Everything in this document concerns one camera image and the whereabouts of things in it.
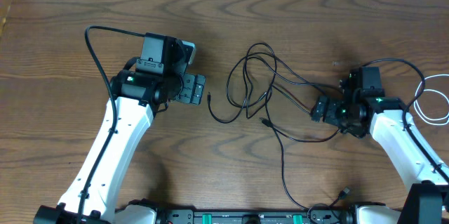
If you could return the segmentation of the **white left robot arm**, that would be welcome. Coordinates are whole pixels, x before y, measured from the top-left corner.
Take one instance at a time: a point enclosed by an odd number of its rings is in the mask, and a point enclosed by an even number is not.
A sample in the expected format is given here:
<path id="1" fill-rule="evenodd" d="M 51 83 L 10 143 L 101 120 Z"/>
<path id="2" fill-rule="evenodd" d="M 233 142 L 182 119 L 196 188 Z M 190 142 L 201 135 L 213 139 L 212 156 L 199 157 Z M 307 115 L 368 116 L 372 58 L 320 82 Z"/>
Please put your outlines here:
<path id="1" fill-rule="evenodd" d="M 55 208 L 40 206 L 34 223 L 158 223 L 141 203 L 116 209 L 134 152 L 155 116 L 170 101 L 199 105 L 206 79 L 187 73 L 196 46 L 160 34 L 143 35 L 140 56 L 107 82 L 102 126 L 83 166 Z"/>

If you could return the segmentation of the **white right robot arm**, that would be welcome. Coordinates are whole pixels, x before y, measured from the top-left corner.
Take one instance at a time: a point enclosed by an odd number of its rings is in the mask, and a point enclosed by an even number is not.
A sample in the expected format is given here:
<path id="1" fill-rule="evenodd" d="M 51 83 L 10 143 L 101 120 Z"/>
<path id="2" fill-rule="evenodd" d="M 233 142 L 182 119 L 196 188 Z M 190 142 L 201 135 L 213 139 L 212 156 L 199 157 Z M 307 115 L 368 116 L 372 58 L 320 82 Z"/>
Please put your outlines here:
<path id="1" fill-rule="evenodd" d="M 318 98 L 312 120 L 357 138 L 371 136 L 408 190 L 400 211 L 379 203 L 354 204 L 340 215 L 341 223 L 440 223 L 448 210 L 448 166 L 419 132 L 403 101 L 385 95 L 377 67 L 352 70 L 340 87 L 341 99 Z"/>

